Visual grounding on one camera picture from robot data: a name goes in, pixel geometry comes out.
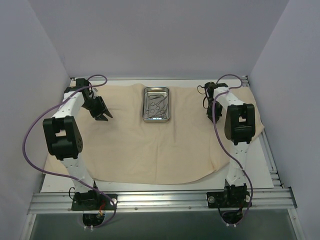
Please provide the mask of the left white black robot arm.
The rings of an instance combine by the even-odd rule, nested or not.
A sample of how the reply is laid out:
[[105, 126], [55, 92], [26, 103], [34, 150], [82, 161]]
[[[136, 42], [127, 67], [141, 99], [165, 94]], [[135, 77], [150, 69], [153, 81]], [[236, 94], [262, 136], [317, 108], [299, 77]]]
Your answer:
[[77, 194], [86, 193], [82, 202], [90, 210], [100, 206], [101, 197], [82, 158], [84, 142], [76, 118], [81, 109], [87, 110], [95, 121], [107, 122], [113, 118], [103, 98], [94, 90], [103, 84], [92, 85], [90, 82], [95, 77], [98, 75], [76, 79], [75, 86], [65, 89], [56, 113], [42, 122], [49, 154], [62, 162], [68, 172], [58, 176], [72, 179]]

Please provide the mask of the beige cloth wrap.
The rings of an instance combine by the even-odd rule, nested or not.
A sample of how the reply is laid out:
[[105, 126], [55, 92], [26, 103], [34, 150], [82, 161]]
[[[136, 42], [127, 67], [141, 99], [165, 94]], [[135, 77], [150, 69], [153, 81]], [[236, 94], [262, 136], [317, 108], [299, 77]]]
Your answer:
[[194, 87], [170, 87], [170, 120], [142, 119], [144, 86], [105, 85], [98, 93], [113, 118], [94, 120], [79, 110], [81, 156], [98, 181], [175, 185], [197, 181], [229, 163], [225, 118], [213, 124]]

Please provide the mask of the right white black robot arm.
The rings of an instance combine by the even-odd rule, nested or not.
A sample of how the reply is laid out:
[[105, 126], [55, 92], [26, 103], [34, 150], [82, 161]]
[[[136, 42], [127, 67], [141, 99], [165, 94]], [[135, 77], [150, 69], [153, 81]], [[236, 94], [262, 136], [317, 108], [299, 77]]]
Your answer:
[[246, 183], [244, 168], [250, 143], [256, 133], [255, 107], [245, 103], [231, 93], [225, 83], [208, 82], [204, 85], [205, 99], [208, 102], [206, 115], [216, 124], [225, 113], [224, 135], [231, 141], [231, 149], [226, 182], [229, 186], [241, 187]]

